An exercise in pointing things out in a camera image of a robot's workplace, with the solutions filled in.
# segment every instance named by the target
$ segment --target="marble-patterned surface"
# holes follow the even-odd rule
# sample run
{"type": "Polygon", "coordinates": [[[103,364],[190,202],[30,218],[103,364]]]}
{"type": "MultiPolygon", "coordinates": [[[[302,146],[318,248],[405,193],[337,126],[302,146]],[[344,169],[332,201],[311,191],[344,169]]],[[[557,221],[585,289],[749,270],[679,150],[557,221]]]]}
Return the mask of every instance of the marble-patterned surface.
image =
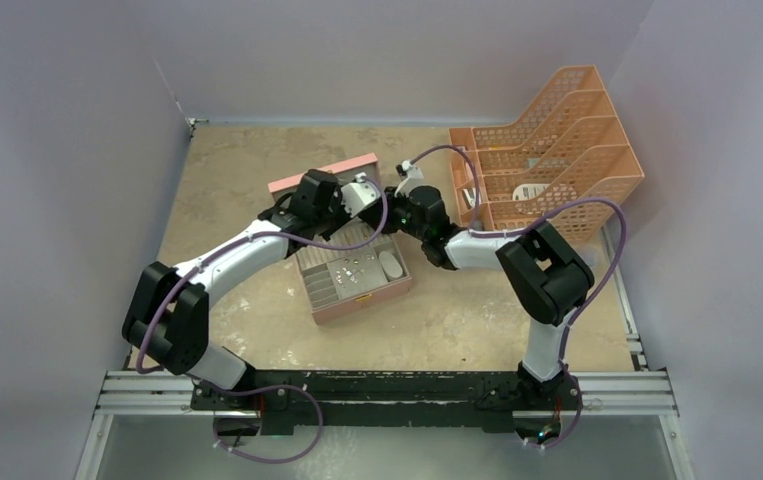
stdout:
{"type": "MultiPolygon", "coordinates": [[[[200,126],[159,259],[169,265],[187,260],[244,229],[271,206],[270,181],[374,152],[389,185],[397,181],[396,162],[440,143],[448,143],[444,128],[200,126]]],[[[448,154],[435,153],[420,166],[451,203],[448,154]]],[[[214,307],[211,338],[259,368],[516,368],[529,319],[504,274],[437,269],[424,259],[418,242],[404,235],[397,241],[414,277],[407,295],[320,327],[310,316],[292,260],[286,260],[257,273],[214,307]]],[[[600,245],[594,247],[599,257],[594,273],[601,276],[606,258],[600,245]]],[[[576,324],[567,360],[579,371],[633,370],[612,284],[576,324]]]]}

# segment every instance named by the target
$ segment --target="white wall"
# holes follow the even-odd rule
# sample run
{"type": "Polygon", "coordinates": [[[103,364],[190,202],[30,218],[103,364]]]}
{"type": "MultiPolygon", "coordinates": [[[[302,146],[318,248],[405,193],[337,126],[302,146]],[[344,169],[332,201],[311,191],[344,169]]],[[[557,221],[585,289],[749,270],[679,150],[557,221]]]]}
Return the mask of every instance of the white wall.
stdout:
{"type": "Polygon", "coordinates": [[[117,0],[0,0],[0,478],[71,478],[187,136],[117,0]]]}
{"type": "Polygon", "coordinates": [[[188,116],[516,118],[560,66],[607,81],[652,0],[128,0],[188,116]]]}
{"type": "Polygon", "coordinates": [[[763,478],[763,2],[655,0],[610,91],[647,178],[623,263],[699,478],[763,478]]]}

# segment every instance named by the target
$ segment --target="purple cable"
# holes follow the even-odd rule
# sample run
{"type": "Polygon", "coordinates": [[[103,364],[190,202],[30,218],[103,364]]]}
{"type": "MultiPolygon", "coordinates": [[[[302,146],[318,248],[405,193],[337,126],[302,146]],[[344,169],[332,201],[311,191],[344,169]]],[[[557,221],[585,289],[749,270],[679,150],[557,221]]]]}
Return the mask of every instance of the purple cable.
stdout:
{"type": "Polygon", "coordinates": [[[416,162],[422,160],[426,156],[428,156],[431,153],[436,152],[437,150],[454,150],[458,153],[461,157],[463,157],[463,161],[466,162],[467,166],[469,166],[469,171],[472,172],[472,180],[475,183],[475,204],[472,206],[472,218],[469,220],[469,225],[467,225],[468,230],[472,230],[472,227],[475,225],[475,222],[478,221],[478,207],[481,206],[481,187],[478,186],[478,171],[475,170],[475,164],[472,163],[472,159],[469,158],[469,155],[466,154],[463,149],[460,147],[456,147],[454,145],[437,145],[435,147],[431,147],[428,150],[420,153],[417,155],[413,160],[410,161],[411,164],[415,164],[416,162]]]}
{"type": "Polygon", "coordinates": [[[266,392],[271,392],[273,390],[281,390],[281,389],[284,389],[284,390],[293,390],[295,392],[298,392],[298,393],[304,395],[305,397],[307,397],[308,400],[310,400],[310,403],[313,404],[313,408],[316,410],[316,418],[319,420],[319,427],[316,429],[316,435],[313,437],[313,440],[310,442],[310,445],[308,445],[307,448],[305,448],[301,452],[299,452],[299,453],[297,453],[297,454],[295,454],[295,455],[293,455],[291,457],[285,457],[285,458],[266,458],[266,457],[258,457],[257,455],[252,455],[250,453],[244,453],[244,452],[242,452],[240,450],[234,449],[233,447],[229,447],[228,445],[226,445],[219,438],[219,431],[216,428],[216,421],[218,419],[214,419],[213,420],[213,436],[216,437],[217,445],[219,447],[222,447],[222,449],[225,450],[228,453],[232,453],[232,454],[234,454],[234,455],[236,455],[238,457],[242,457],[242,458],[245,458],[245,459],[248,459],[248,460],[252,460],[254,462],[265,463],[265,464],[268,464],[268,465],[278,465],[278,464],[281,464],[281,463],[289,463],[289,462],[292,462],[294,460],[298,460],[298,459],[302,458],[303,456],[307,455],[308,453],[310,453],[311,450],[313,450],[313,447],[315,447],[316,444],[319,443],[319,439],[322,438],[322,430],[323,430],[323,426],[322,426],[323,425],[323,422],[322,422],[322,407],[319,406],[319,402],[317,402],[316,399],[313,398],[313,396],[311,394],[305,392],[303,389],[301,389],[299,387],[295,387],[293,385],[271,385],[271,386],[268,386],[268,387],[256,388],[254,390],[248,390],[248,391],[245,391],[245,392],[234,392],[234,391],[230,391],[230,390],[221,389],[221,388],[217,387],[216,385],[213,385],[213,384],[210,384],[210,383],[208,383],[208,386],[210,388],[216,390],[217,392],[219,392],[222,395],[228,395],[228,396],[231,396],[231,397],[247,397],[249,395],[257,395],[259,393],[266,393],[266,392]]]}

